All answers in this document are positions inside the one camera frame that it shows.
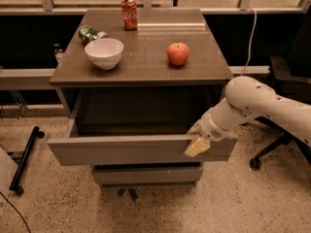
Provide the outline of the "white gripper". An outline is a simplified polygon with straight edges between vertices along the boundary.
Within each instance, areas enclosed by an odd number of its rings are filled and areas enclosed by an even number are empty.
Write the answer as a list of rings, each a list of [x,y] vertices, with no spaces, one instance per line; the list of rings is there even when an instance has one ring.
[[[196,135],[192,139],[185,151],[186,156],[195,157],[203,153],[211,147],[211,141],[219,142],[223,139],[237,138],[237,135],[232,130],[223,130],[217,125],[212,119],[211,109],[189,129],[188,134],[193,135],[198,132],[201,136]]]

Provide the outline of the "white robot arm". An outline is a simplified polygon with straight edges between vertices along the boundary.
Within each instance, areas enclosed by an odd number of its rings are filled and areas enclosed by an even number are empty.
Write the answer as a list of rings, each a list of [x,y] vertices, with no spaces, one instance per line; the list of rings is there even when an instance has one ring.
[[[311,146],[311,106],[278,95],[268,85],[247,76],[233,78],[225,87],[225,98],[210,108],[189,130],[194,138],[185,155],[197,156],[212,142],[233,137],[232,128],[265,117],[302,144]]]

